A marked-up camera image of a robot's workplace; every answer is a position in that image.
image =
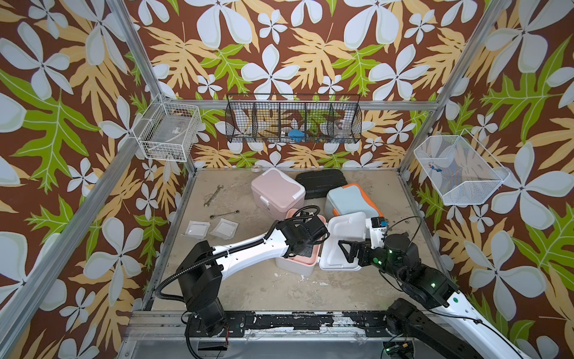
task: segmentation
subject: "concrete floor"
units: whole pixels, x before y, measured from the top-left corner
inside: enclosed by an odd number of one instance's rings
[[[295,177],[300,172],[285,173]],[[345,171],[344,174],[347,182],[358,183],[365,190],[390,223],[413,215],[395,171]],[[239,242],[267,232],[273,219],[255,205],[251,194],[251,181],[258,175],[260,173],[239,170],[199,172],[162,279],[175,273],[198,242],[181,235],[189,221],[210,222],[211,231],[219,223],[219,219],[209,219],[211,214],[241,212],[226,217],[239,223],[235,237],[225,241],[208,234],[205,239],[210,245]],[[204,202],[218,184],[224,188],[209,208],[204,207]],[[306,200],[305,205],[308,204],[317,204],[323,209],[325,199]],[[406,231],[412,235],[417,225],[416,219],[403,221],[393,229],[393,233]],[[422,262],[436,267],[420,231],[414,243]],[[167,286],[164,292],[181,295],[177,281]],[[302,277],[278,268],[275,259],[237,272],[222,282],[219,290],[219,300],[226,310],[384,310],[399,297],[408,298],[389,286],[372,266],[357,272],[322,271],[315,266],[310,276]],[[156,299],[152,310],[185,310],[185,306],[182,302]]]

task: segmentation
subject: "pink storage box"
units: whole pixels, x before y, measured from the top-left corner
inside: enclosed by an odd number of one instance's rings
[[[277,168],[269,168],[251,181],[251,190],[255,204],[278,221],[285,219],[291,208],[301,208],[305,200],[305,187]]]
[[[290,209],[285,218],[290,218],[295,212],[297,212],[297,209]],[[317,217],[319,217],[323,223],[326,223],[327,220],[325,217],[322,215],[318,215]],[[311,257],[294,256],[293,258],[275,258],[275,264],[281,269],[307,277],[313,273],[315,264],[317,264],[317,260],[319,259],[320,249],[321,245],[313,246]]]

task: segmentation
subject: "black plastic case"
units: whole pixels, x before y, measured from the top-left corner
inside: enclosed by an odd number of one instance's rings
[[[333,188],[347,184],[345,176],[338,169],[299,173],[295,181],[305,187],[305,199],[327,197],[327,192]]]

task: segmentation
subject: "small blue item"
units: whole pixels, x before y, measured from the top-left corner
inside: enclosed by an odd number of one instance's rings
[[[303,139],[305,138],[305,134],[299,130],[289,131],[288,136],[291,137],[291,140],[294,142],[303,142]]]

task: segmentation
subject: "brown wall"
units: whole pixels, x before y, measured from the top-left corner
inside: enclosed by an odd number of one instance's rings
[[[383,78],[380,74],[387,72],[383,71],[382,64],[388,64],[394,72],[397,66],[404,68],[400,71],[403,74],[412,70],[402,77],[405,88],[414,88],[412,96],[407,90],[401,96],[398,86],[394,85],[392,91],[387,91],[388,95],[375,99],[402,101],[403,98],[412,97],[426,101],[436,97],[483,13],[482,2],[467,2],[469,4],[464,9],[460,2],[403,0],[385,3],[381,10],[386,16],[385,20],[377,25],[376,14],[372,19],[363,19],[361,15],[365,14],[363,11],[369,12],[369,9],[374,11],[374,8],[359,6],[356,0],[240,0],[231,2],[223,10],[235,11],[241,16],[232,22],[234,36],[221,14],[218,15],[219,27],[213,21],[202,22],[202,17],[207,18],[218,11],[216,6],[192,6],[190,3],[193,1],[162,1],[165,7],[156,6],[155,10],[148,12],[146,9],[151,7],[145,2],[130,1],[126,4],[135,23],[141,25],[138,33],[149,59],[160,74],[160,85],[172,97],[211,100],[221,99],[233,92],[257,93],[257,88],[265,83],[265,79],[255,79],[259,77],[254,69],[262,68],[263,71],[263,58],[266,58],[269,63],[276,64],[272,73],[280,69],[283,71],[280,89],[274,84],[269,87],[270,92],[292,91],[299,98],[302,94],[316,94],[326,86],[323,80],[327,76],[330,83],[338,81],[335,86],[339,87],[333,88],[338,93],[336,99],[344,93],[359,93],[364,100],[372,100],[373,93],[389,80],[369,80],[369,74],[379,65],[373,73]],[[265,34],[269,26],[264,24],[265,19],[273,18],[275,10],[280,17],[272,32],[279,30],[276,33],[278,41],[273,39],[272,34]],[[302,22],[298,21],[298,14],[303,14]],[[428,22],[423,30],[427,32],[421,31],[422,38],[417,42],[414,31],[418,25],[424,25],[421,21],[426,14]],[[353,24],[367,24],[361,43],[352,41],[353,38],[360,38],[356,31],[361,28]],[[206,29],[203,37],[198,28]],[[376,36],[377,31],[381,33],[380,39]],[[220,34],[219,44],[216,38],[207,35],[215,33]],[[273,55],[273,48],[278,55]],[[207,82],[214,86],[207,88]],[[279,148],[266,142],[251,144],[247,148],[247,144],[239,147],[227,143],[218,131],[224,129],[223,111],[210,110],[204,111],[202,120],[205,129],[198,135],[198,145],[193,147],[192,155],[199,166],[216,168],[233,165],[250,167],[259,160],[258,164],[263,166],[296,168],[339,168],[348,161],[353,162],[345,166],[367,164],[370,167],[396,167],[416,134],[421,118],[424,118],[424,114],[364,111],[362,137],[355,146],[340,145],[334,148],[332,145],[299,143],[280,144]],[[403,132],[401,136],[404,142],[391,139],[396,128]],[[373,149],[368,146],[372,142],[368,141],[374,140],[380,146],[375,146],[376,150],[366,155],[367,149]]]
[[[149,103],[121,32],[107,25],[113,44],[86,46],[100,31],[95,21],[111,19],[104,2],[87,2],[101,5],[92,15],[77,9],[83,2],[57,1],[48,9],[53,25],[43,1],[0,1],[0,310],[58,241]],[[119,56],[110,56],[116,47]],[[47,84],[35,54],[55,71],[46,70]],[[76,357],[81,346],[83,358],[117,355],[184,182],[181,166],[134,157],[11,357]],[[144,185],[157,190],[149,218]]]
[[[529,6],[530,21],[521,19],[519,9],[528,14]],[[441,134],[473,131],[512,172],[486,204],[444,206],[418,162],[405,174],[451,276],[533,358],[574,353],[573,7],[513,2],[486,42],[493,51],[482,49],[466,73],[468,86],[451,98],[457,117],[444,114],[433,126]],[[516,50],[507,45],[511,37],[500,37],[527,26],[530,35]],[[492,268],[480,266],[484,257]]]

